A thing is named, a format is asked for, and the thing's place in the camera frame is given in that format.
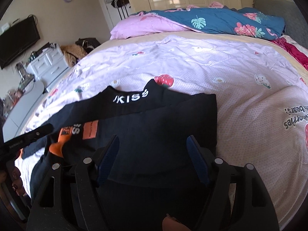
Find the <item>person's left hand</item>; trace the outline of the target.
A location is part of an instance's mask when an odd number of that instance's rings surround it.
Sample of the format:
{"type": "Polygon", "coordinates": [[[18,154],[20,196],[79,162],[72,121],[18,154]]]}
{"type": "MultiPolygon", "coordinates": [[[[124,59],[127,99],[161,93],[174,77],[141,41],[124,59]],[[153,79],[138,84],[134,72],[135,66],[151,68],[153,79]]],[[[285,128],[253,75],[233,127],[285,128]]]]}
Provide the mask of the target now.
{"type": "Polygon", "coordinates": [[[8,161],[5,166],[1,166],[1,183],[9,180],[12,182],[12,188],[18,196],[24,196],[26,193],[21,179],[21,172],[15,166],[14,161],[8,161]]]}

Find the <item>person's right hand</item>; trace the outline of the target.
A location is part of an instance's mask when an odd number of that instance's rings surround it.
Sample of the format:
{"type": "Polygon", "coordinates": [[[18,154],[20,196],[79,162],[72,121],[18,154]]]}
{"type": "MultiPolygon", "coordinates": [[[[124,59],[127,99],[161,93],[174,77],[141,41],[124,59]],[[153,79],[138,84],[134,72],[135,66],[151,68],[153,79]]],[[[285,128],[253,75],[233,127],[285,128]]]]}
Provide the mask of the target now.
{"type": "Polygon", "coordinates": [[[163,231],[190,231],[188,227],[179,223],[176,219],[166,216],[162,221],[163,231]]]}

